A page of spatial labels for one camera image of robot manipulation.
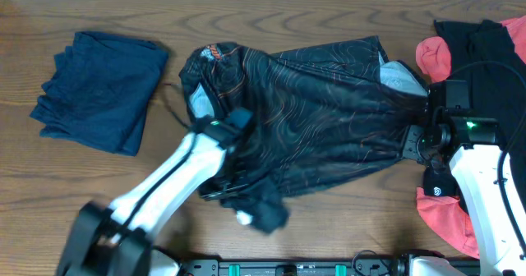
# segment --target black garment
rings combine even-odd
[[[197,49],[180,73],[191,117],[201,113],[199,102],[217,118],[244,107],[257,123],[226,177],[255,184],[222,205],[266,221],[252,225],[271,232],[288,216],[280,196],[324,190],[400,161],[404,130],[424,115],[427,97],[381,84],[387,61],[377,37],[273,55],[234,43]],[[200,90],[210,103],[194,99]]]
[[[42,85],[31,117],[46,124],[40,136],[74,140],[111,153],[136,155],[146,105],[168,54],[147,41],[79,32],[57,72]]]
[[[497,61],[526,77],[526,65],[514,52],[508,30],[493,21],[481,24],[435,22],[436,33],[451,52],[451,71],[470,62]],[[469,82],[472,106],[480,117],[495,118],[507,139],[511,137],[526,108],[526,90],[519,78],[496,65],[479,65],[455,75],[452,79]],[[526,207],[526,135],[519,134],[510,151],[510,165],[517,192]]]

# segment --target wooden table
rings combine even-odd
[[[267,52],[379,35],[390,59],[417,69],[415,48],[434,19],[495,21],[525,0],[0,0],[0,274],[50,275],[76,211],[129,191],[178,147],[183,129],[156,97],[135,158],[39,137],[28,117],[53,55],[79,30],[159,41],[172,50],[164,81],[195,48],[237,41]],[[171,103],[184,113],[183,100]],[[345,258],[362,249],[427,248],[460,255],[420,219],[421,166],[401,162],[349,184],[287,200],[288,226],[264,236],[231,209],[191,197],[159,243],[224,258]]]

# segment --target green light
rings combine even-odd
[[[477,126],[477,124],[475,124],[475,123],[473,123],[473,122],[471,122],[471,121],[467,121],[467,122],[466,122],[466,125],[468,125],[468,128],[469,128],[469,129],[471,129],[471,128]]]

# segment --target pink fabric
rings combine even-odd
[[[515,44],[515,53],[526,63],[526,16],[501,21]],[[417,46],[417,64],[431,82],[441,82],[451,73],[451,53],[441,37],[423,40]]]
[[[419,187],[417,210],[427,226],[457,251],[479,258],[477,238],[471,219],[460,208],[458,199],[427,196]]]

